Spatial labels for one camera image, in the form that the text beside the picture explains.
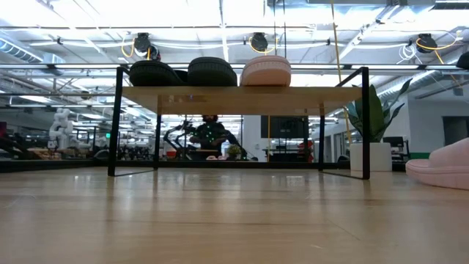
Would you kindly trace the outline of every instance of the round cushion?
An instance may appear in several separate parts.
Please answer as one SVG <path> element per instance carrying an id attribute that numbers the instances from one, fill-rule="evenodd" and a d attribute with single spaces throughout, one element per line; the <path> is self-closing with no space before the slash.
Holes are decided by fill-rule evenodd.
<path id="1" fill-rule="evenodd" d="M 130 67 L 130 82 L 133 86 L 179 86 L 184 82 L 166 63 L 140 61 Z"/>
<path id="2" fill-rule="evenodd" d="M 200 57 L 189 64 L 188 83 L 193 86 L 237 86 L 237 75 L 223 59 Z"/>
<path id="3" fill-rule="evenodd" d="M 242 86 L 288 87 L 292 80 L 292 67 L 282 56 L 258 56 L 250 60 L 241 75 Z"/>

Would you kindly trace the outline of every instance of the potted plant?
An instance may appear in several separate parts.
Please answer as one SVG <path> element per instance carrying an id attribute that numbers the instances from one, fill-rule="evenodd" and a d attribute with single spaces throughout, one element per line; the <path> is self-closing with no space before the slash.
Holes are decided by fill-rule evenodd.
<path id="1" fill-rule="evenodd" d="M 370 126 L 370 170 L 372 172 L 390 172 L 392 170 L 391 145 L 382 143 L 386 129 L 393 119 L 399 114 L 401 107 L 397 106 L 391 113 L 391 108 L 399 100 L 399 97 L 409 89 L 410 81 L 405 82 L 399 91 L 399 94 L 392 100 L 381 102 L 376 94 L 373 85 L 369 87 L 369 126 Z M 363 136 L 363 104 L 362 99 L 355 103 L 347 104 L 347 113 L 350 123 Z M 351 144 L 350 142 L 350 169 L 352 171 L 361 171 L 363 169 L 363 144 Z"/>
<path id="2" fill-rule="evenodd" d="M 228 150 L 226 150 L 226 153 L 228 153 L 228 161 L 236 161 L 238 156 L 241 155 L 241 149 L 237 145 L 231 144 Z"/>

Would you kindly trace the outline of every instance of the black metal frame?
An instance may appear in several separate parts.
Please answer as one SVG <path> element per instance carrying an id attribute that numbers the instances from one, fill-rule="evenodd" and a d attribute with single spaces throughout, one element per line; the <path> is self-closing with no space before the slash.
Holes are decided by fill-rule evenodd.
<path id="1" fill-rule="evenodd" d="M 115 94 L 115 99 L 114 99 L 114 111 L 113 111 L 113 116 L 112 116 L 112 129 L 111 129 L 111 140 L 110 140 L 110 145 L 109 145 L 109 160 L 108 160 L 108 176 L 123 176 L 123 175 L 116 175 L 116 165 L 117 165 L 117 144 L 118 144 L 118 134 L 119 134 L 119 119 L 120 119 L 120 105 L 122 101 L 122 81 L 124 78 L 124 73 L 129 74 L 129 70 L 125 67 L 118 67 L 117 68 L 117 79 L 116 79 L 116 94 Z M 349 175 L 341 175 L 339 173 L 334 173 L 334 172 L 324 172 L 324 169 L 330 169 L 331 167 L 337 168 L 337 169 L 343 169 L 343 166 L 340 166 L 340 164 L 336 164 L 335 166 L 331 166 L 331 164 L 325 164 L 324 163 L 324 137 L 325 137 L 325 113 L 322 111 L 321 118 L 320 118 L 320 151 L 319 151 L 319 163 L 318 165 L 316 164 L 307 164 L 305 168 L 314 168 L 318 169 L 320 172 L 324 172 L 326 174 L 332 174 L 332 175 L 338 175 L 338 176 L 343 176 L 343 177 L 353 177 L 357 178 L 360 180 L 369 180 L 370 178 L 370 149 L 369 149 L 369 140 L 370 140 L 370 135 L 369 135 L 369 69 L 367 67 L 361 67 L 360 69 L 356 70 L 354 73 L 352 73 L 350 76 L 345 78 L 342 82 L 336 85 L 336 87 L 342 87 L 344 86 L 347 82 L 351 81 L 354 79 L 354 77 L 358 76 L 361 74 L 362 77 L 362 87 L 361 87 L 361 94 L 362 94 L 362 100 L 363 100 L 363 177 L 353 177 Z M 178 162 L 160 162 L 159 161 L 159 151 L 160 151 L 160 131 L 161 131 L 161 114 L 157 113 L 157 125 L 156 125 L 156 130 L 155 130 L 155 154 L 153 156 L 153 162 L 152 166 L 153 169 L 158 169 L 160 165 L 163 165 L 164 167 L 167 166 L 178 166 L 182 165 L 180 161 Z M 306 148 L 308 147 L 307 145 L 307 139 L 305 140 L 305 151 Z M 215 165 L 214 162 L 209 162 L 209 161 L 192 161 L 192 162 L 186 162 L 183 165 L 188 166 L 188 167 L 206 167 L 207 165 L 210 165 L 210 167 L 213 167 Z M 238 162 L 231 162 L 231 163 L 226 163 L 224 165 L 221 165 L 220 167 L 233 167 L 233 168 L 254 168 L 254 167 L 266 167 L 266 168 L 285 168 L 287 169 L 287 164 L 276 164 L 276 163 L 267 163 L 262 166 L 252 166 L 249 163 L 238 163 Z"/>

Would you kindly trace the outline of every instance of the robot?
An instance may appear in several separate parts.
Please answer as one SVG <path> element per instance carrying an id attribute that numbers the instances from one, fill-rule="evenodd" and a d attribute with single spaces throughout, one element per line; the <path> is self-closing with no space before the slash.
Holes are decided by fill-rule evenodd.
<path id="1" fill-rule="evenodd" d="M 68 120 L 69 115 L 69 109 L 57 109 L 57 113 L 53 116 L 52 126 L 49 129 L 50 141 L 48 142 L 48 148 L 64 150 L 69 147 L 69 136 L 73 132 L 73 123 Z"/>

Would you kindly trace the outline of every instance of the desk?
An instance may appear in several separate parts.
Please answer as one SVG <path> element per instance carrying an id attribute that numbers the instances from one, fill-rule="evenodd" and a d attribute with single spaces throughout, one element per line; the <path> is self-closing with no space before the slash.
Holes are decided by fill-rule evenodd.
<path id="1" fill-rule="evenodd" d="M 122 96 L 157 113 L 156 138 L 160 138 L 162 114 L 259 114 L 319 115 L 320 155 L 318 169 L 324 165 L 325 114 L 363 98 L 363 178 L 369 179 L 369 69 L 361 67 L 335 87 L 123 87 L 124 67 L 117 68 L 116 97 L 109 147 L 108 175 L 115 175 L 116 145 Z M 361 74 L 362 87 L 343 87 Z M 155 140 L 155 149 L 159 149 Z M 158 168 L 158 156 L 153 168 Z"/>

